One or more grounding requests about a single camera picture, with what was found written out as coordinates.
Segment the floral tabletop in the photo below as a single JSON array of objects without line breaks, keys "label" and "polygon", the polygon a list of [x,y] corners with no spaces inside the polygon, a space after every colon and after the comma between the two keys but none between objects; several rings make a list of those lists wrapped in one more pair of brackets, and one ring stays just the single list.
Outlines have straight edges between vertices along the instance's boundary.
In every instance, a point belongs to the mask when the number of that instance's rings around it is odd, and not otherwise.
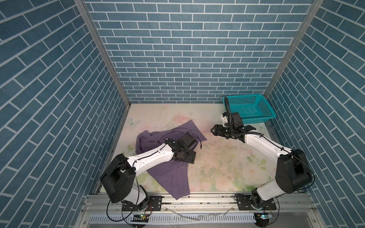
[{"label": "floral tabletop", "polygon": [[[222,124],[223,112],[223,104],[133,104],[114,156],[135,155],[136,138],[145,130],[169,130],[193,120],[208,140],[195,149],[195,163],[188,165],[190,192],[251,191],[275,177],[276,164],[246,143],[214,136],[210,130]],[[251,125],[269,137],[263,123]],[[147,172],[137,179],[148,192],[165,192]]]}]

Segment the purple cloth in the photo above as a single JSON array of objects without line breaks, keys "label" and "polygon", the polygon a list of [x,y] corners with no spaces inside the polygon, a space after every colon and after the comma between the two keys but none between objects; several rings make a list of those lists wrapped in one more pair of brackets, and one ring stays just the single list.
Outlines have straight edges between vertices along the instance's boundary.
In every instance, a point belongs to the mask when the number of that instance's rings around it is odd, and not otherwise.
[{"label": "purple cloth", "polygon": [[[165,142],[166,138],[177,140],[187,132],[197,141],[197,148],[200,147],[200,141],[207,140],[194,122],[190,120],[169,131],[142,132],[137,137],[136,154],[141,154],[158,147]],[[170,160],[148,169],[147,172],[175,199],[190,194],[188,163]]]}]

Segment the metal frame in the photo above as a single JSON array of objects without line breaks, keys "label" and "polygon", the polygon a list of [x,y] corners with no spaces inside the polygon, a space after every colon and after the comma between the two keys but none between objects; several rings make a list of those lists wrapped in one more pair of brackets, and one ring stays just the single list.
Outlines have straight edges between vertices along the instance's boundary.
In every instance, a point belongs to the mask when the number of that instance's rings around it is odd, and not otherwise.
[{"label": "metal frame", "polygon": [[[239,211],[237,202],[233,198],[235,193],[251,194],[251,192],[196,192],[178,200],[174,199],[168,193],[150,193],[150,195],[162,196],[162,209],[160,212],[154,212],[154,214],[170,214],[171,211],[169,210],[173,210],[176,213],[224,213],[228,209],[231,209],[228,213],[232,215],[242,212],[263,212],[263,210]],[[309,193],[285,194],[278,197],[278,200],[280,203],[278,210],[280,212],[307,212],[308,218],[311,220],[314,228],[325,227]],[[109,197],[106,193],[88,195],[75,224],[75,228],[86,228],[91,215],[104,215],[108,202]],[[110,204],[108,212],[110,214],[119,214],[120,212],[117,211],[121,209],[121,206],[122,202]]]},{"label": "metal frame", "polygon": [[[107,159],[105,160],[105,164],[103,166],[103,169],[101,170],[101,173],[103,173],[105,171],[105,169],[107,168],[107,166],[110,164],[110,162],[112,161],[112,158],[113,158],[113,154],[114,154],[114,151],[115,151],[115,148],[118,144],[118,141],[119,141],[119,137],[120,137],[120,134],[122,133],[122,130],[123,130],[123,127],[124,127],[124,124],[126,123],[126,120],[127,120],[127,116],[128,116],[128,113],[129,113],[129,109],[130,107],[127,107],[126,110],[124,111],[124,114],[123,114],[123,118],[122,118],[122,121],[120,122],[120,125],[119,125],[119,128],[118,128],[118,131],[117,131],[117,134],[114,138],[114,142],[113,142],[113,145],[112,147],[110,148],[109,150],[109,153],[108,153],[108,156],[107,156]],[[97,181],[97,185],[96,185],[96,188],[94,189],[94,193],[95,194],[98,194],[100,192],[100,188],[101,188],[101,181],[98,180]]]},{"label": "metal frame", "polygon": [[120,83],[119,77],[117,75],[117,72],[115,71],[115,68],[112,64],[112,61],[110,60],[110,57],[107,53],[107,50],[105,49],[105,46],[100,38],[100,35],[96,29],[96,26],[91,18],[90,12],[85,4],[84,0],[74,0],[76,7],[78,9],[78,11],[80,12],[81,17],[83,18],[86,27],[88,28],[90,35],[93,39],[93,41],[95,42],[95,45],[97,47],[97,49],[99,50],[99,53],[101,55],[101,57],[104,60],[105,65],[108,68],[108,71],[116,85],[116,87],[118,88],[118,91],[120,93],[120,95],[122,96],[122,99],[124,101],[124,103],[126,104],[126,106],[129,108],[131,103],[128,100],[128,97]]},{"label": "metal frame", "polygon": [[[119,212],[114,212],[114,214],[109,214],[109,216],[115,220],[121,220],[122,215]],[[134,220],[132,216],[126,218],[126,222],[131,223]],[[124,221],[120,222],[113,222],[111,221],[106,214],[96,214],[91,215],[88,224],[93,224],[96,227],[104,227],[105,225],[110,226],[120,226],[126,224]],[[248,212],[239,212],[239,213],[179,213],[178,215],[170,212],[169,214],[161,214],[161,213],[153,213],[149,216],[148,223],[144,222],[137,222],[134,221],[133,225],[148,225],[151,227],[152,225],[158,227],[164,226],[175,226],[175,225],[195,225],[195,227],[199,224],[226,224],[229,223],[236,223],[237,225],[242,225],[243,223],[254,223],[256,222],[255,214],[248,213]]]},{"label": "metal frame", "polygon": [[309,25],[312,23],[315,15],[317,14],[320,6],[322,5],[324,0],[313,0],[312,5],[309,7],[306,16],[304,17],[303,22],[300,24],[297,33],[295,34],[288,50],[285,52],[283,59],[279,63],[273,78],[271,79],[270,83],[268,84],[265,92],[264,97],[268,98],[271,91],[274,89],[275,84],[281,77],[285,67],[288,65],[289,60],[292,58],[296,48],[298,47],[300,41],[302,40],[303,36],[305,35]]}]

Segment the metal corner post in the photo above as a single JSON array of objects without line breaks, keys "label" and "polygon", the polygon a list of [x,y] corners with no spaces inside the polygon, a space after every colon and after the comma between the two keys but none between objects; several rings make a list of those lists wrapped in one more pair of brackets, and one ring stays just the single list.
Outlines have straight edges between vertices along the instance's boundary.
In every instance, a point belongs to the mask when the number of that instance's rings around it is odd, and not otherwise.
[{"label": "metal corner post", "polygon": [[300,41],[302,40],[303,36],[305,35],[309,25],[312,23],[315,15],[317,14],[320,6],[322,5],[324,0],[313,0],[312,5],[309,7],[306,16],[304,17],[303,22],[300,24],[297,33],[295,34],[288,50],[285,52],[283,59],[279,63],[273,78],[271,79],[269,85],[267,86],[264,97],[268,98],[271,91],[274,89],[275,84],[281,77],[285,67],[288,65],[289,60],[292,58],[296,48],[298,47]]},{"label": "metal corner post", "polygon": [[128,100],[128,97],[119,81],[119,78],[118,78],[118,75],[117,75],[117,72],[115,71],[115,68],[109,58],[109,55],[103,45],[103,42],[99,36],[99,33],[96,29],[96,26],[91,18],[91,15],[89,13],[89,10],[85,4],[85,1],[84,0],[74,0],[75,4],[76,4],[76,7],[78,9],[78,11],[80,12],[80,15],[82,17],[82,19],[84,20],[85,22],[85,25],[86,27],[88,28],[89,32],[90,32],[90,35],[93,39],[93,41],[95,42],[95,45],[97,47],[97,49],[99,50],[100,52],[100,55],[101,57],[103,58],[104,60],[104,63],[105,65],[107,66],[109,72],[110,72],[110,75],[120,93],[120,95],[122,96],[122,99],[124,101],[124,103],[126,104],[127,108],[130,107],[131,103],[130,101]]}]

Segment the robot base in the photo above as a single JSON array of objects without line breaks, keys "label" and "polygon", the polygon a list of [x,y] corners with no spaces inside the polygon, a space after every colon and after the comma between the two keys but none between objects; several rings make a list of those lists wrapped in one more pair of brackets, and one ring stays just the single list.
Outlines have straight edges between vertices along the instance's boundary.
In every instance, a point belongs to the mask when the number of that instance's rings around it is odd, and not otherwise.
[{"label": "robot base", "polygon": [[[239,210],[262,210],[262,208],[255,208],[252,205],[251,200],[252,195],[237,194],[235,200],[237,200],[237,205]],[[276,210],[276,205],[274,199],[270,199],[265,202],[265,210]]]},{"label": "robot base", "polygon": [[[162,202],[162,196],[150,196],[150,199],[147,203],[147,209],[146,211],[151,211],[151,206],[152,206],[152,211],[161,211],[161,202]],[[132,211],[132,209],[134,208],[134,204],[129,202],[129,201],[125,201],[123,204],[123,211]],[[134,211],[140,211],[138,210],[138,206],[135,207]]]}]

